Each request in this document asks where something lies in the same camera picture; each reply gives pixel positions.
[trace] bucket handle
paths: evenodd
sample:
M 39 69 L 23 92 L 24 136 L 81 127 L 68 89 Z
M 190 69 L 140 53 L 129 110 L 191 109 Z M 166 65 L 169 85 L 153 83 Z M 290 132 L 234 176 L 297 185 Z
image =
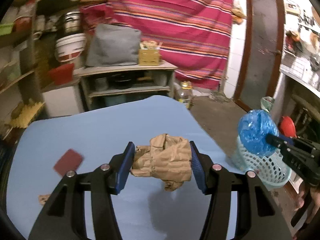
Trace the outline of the bucket handle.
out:
M 85 47 L 86 44 L 87 44 L 87 38 L 84 37 L 83 47 Z M 79 53 L 77 56 L 73 57 L 72 59 L 68 58 L 68 59 L 61 60 L 61 61 L 60 61 L 60 60 L 59 60 L 59 57 L 58 57 L 57 48 L 55 48 L 55 50 L 54 50 L 54 56 L 55 56 L 55 58 L 56 58 L 56 60 L 57 60 L 58 62 L 63 63 L 63 62 L 68 62 L 68 61 L 70 61 L 70 60 L 73 60 L 73 59 L 79 57 L 79 56 L 81 55 L 82 51 L 80 51 L 80 53 Z

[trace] blue table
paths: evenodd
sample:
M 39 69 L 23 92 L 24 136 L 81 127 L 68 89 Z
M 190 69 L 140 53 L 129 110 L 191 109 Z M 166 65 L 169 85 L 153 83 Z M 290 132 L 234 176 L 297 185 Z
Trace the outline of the blue table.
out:
M 84 156 L 78 173 L 90 172 L 122 153 L 127 143 L 149 145 L 162 133 L 196 143 L 201 153 L 232 172 L 239 172 L 214 140 L 202 130 L 183 104 L 163 96 L 98 109 L 68 117 L 33 122 L 18 144 L 8 179 L 7 214 L 25 238 L 41 205 L 38 195 L 49 194 L 60 181 L 53 170 L 70 148 Z M 124 240 L 199 239 L 210 196 L 194 178 L 174 192 L 165 192 L 155 178 L 129 175 L 125 188 L 112 202 Z M 94 238 L 90 193 L 85 194 L 87 235 Z M 234 237 L 236 193 L 232 194 L 228 239 Z

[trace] blue plastic bag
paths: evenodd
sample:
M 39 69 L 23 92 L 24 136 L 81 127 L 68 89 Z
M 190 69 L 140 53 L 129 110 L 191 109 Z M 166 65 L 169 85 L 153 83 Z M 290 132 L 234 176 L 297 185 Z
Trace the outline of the blue plastic bag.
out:
M 258 156 L 272 155 L 276 147 L 266 142 L 266 135 L 279 136 L 279 130 L 264 110 L 251 110 L 239 121 L 238 134 L 244 147 Z

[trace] gray cushion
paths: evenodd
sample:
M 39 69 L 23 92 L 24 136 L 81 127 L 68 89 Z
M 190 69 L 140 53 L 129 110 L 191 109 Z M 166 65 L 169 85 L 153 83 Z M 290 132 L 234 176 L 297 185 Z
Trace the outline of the gray cushion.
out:
M 141 31 L 129 27 L 99 24 L 92 38 L 86 66 L 138 64 Z

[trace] metal screw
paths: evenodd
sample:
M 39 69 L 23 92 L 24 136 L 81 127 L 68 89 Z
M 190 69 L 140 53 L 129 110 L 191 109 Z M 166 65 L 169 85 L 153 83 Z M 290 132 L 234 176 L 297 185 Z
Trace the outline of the metal screw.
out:
M 68 172 L 67 172 L 67 177 L 71 178 L 71 177 L 73 177 L 75 174 L 76 174 L 75 171 L 68 171 Z
M 214 164 L 212 165 L 212 168 L 215 170 L 215 171 L 220 171 L 222 169 L 221 165 L 220 164 Z
M 100 169 L 102 169 L 103 171 L 107 171 L 107 170 L 110 169 L 110 165 L 107 164 L 107 163 L 102 164 L 102 165 L 100 166 Z
M 256 176 L 256 173 L 254 171 L 248 171 L 247 172 L 247 175 L 250 177 L 250 178 L 254 178 Z

